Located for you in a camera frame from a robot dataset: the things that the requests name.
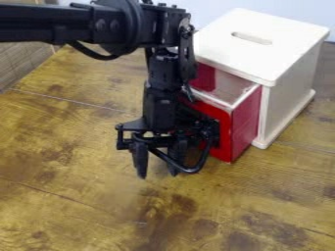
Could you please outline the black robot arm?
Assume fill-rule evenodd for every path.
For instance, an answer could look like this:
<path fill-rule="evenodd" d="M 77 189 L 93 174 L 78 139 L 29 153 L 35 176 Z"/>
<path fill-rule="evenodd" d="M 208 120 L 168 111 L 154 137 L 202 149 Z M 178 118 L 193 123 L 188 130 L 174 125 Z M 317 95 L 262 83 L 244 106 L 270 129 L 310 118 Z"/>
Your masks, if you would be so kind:
<path fill-rule="evenodd" d="M 200 139 L 210 146 L 214 141 L 212 122 L 192 117 L 181 104 L 182 98 L 194 99 L 189 81 L 197 65 L 189 20 L 185 10 L 150 0 L 91 0 L 67 6 L 0 4 L 0 42 L 69 45 L 101 61 L 138 48 L 145 51 L 142 115 L 114 127 L 115 148 L 130 152 L 140 178 L 146 176 L 150 155 L 165 161 L 173 176 L 197 173 L 209 151 L 186 167 L 188 144 Z"/>

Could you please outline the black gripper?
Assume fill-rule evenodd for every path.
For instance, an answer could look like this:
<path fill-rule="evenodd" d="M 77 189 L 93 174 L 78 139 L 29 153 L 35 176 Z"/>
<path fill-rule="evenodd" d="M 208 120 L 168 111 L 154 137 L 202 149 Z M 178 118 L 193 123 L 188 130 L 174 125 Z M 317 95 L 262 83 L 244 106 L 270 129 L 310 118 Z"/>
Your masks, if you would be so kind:
<path fill-rule="evenodd" d="M 209 141 L 209 120 L 182 103 L 180 88 L 154 88 L 144 84 L 142 114 L 134 121 L 118 124 L 115 149 L 130 150 L 138 178 L 146 177 L 148 148 L 166 148 L 168 156 L 184 166 L 186 144 Z M 172 176 L 180 173 L 166 165 Z"/>

